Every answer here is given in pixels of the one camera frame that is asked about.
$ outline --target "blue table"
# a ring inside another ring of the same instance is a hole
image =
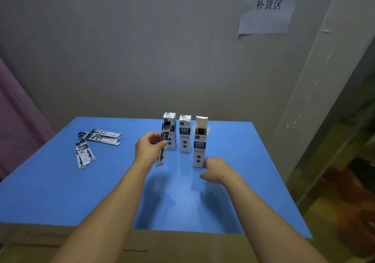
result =
[[[0,222],[78,225],[115,187],[134,159],[134,144],[161,119],[78,117],[0,183]],[[254,126],[209,121],[206,156],[220,156],[303,237],[311,234]],[[96,160],[79,170],[77,133],[122,133],[119,146],[89,141]],[[134,227],[147,230],[243,233],[225,189],[199,178],[193,153],[167,150],[147,176]]]

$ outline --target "cardboard box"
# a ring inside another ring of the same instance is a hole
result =
[[[191,116],[180,116],[180,152],[190,152]]]
[[[163,116],[164,122],[171,122],[169,130],[168,144],[166,149],[176,149],[176,113],[166,112]]]
[[[196,116],[195,121],[193,167],[202,168],[206,152],[207,124],[209,118]]]
[[[160,141],[166,141],[168,139],[170,126],[171,126],[171,122],[169,121],[165,121],[162,124],[162,132],[160,135]],[[166,155],[166,147],[163,147],[162,149],[160,149],[159,157],[157,158],[157,162],[156,162],[157,167],[164,164],[165,155]]]

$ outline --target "purple fabric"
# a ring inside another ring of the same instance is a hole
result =
[[[55,133],[0,58],[0,180]]]

